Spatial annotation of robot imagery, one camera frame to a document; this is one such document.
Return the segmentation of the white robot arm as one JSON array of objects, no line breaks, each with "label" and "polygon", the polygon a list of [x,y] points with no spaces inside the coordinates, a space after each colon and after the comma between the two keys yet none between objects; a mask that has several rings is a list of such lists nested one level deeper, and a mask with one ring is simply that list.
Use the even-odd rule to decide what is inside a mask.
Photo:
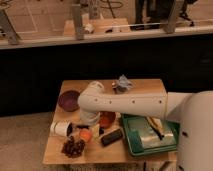
[{"label": "white robot arm", "polygon": [[99,81],[80,94],[81,119],[94,123],[110,111],[179,122],[177,171],[213,171],[213,91],[106,94]]}]

